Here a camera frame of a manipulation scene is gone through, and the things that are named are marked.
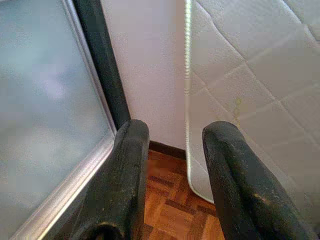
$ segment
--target parquet floor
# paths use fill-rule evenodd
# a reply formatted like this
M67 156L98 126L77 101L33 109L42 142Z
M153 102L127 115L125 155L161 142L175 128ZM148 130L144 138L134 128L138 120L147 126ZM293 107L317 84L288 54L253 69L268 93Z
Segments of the parquet floor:
M149 151L145 240L224 240L213 204L189 188L186 161Z

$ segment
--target dark baseboard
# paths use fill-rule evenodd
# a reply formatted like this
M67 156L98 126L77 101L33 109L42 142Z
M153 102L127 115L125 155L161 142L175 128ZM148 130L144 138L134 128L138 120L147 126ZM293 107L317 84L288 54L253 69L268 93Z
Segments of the dark baseboard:
M150 141L149 149L178 159L186 160L186 151L174 146L165 145L157 141Z

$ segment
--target mattress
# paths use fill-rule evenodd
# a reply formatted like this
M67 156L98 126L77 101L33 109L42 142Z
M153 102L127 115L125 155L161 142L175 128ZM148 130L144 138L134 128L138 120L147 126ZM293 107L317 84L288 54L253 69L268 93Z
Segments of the mattress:
M307 222L320 223L320 1L186 0L191 189L214 202L202 129L238 126Z

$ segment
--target white mattress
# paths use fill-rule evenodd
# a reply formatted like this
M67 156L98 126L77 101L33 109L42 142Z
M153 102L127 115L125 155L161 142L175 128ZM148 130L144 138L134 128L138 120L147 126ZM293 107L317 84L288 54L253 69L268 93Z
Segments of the white mattress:
M213 202L202 129L236 124L304 218L320 223L320 1L186 0L188 181Z

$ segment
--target frosted glass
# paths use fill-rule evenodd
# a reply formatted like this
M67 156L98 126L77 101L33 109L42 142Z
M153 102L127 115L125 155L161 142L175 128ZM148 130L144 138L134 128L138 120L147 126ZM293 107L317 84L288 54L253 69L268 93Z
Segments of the frosted glass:
M0 1L0 239L105 136L112 131L62 2Z

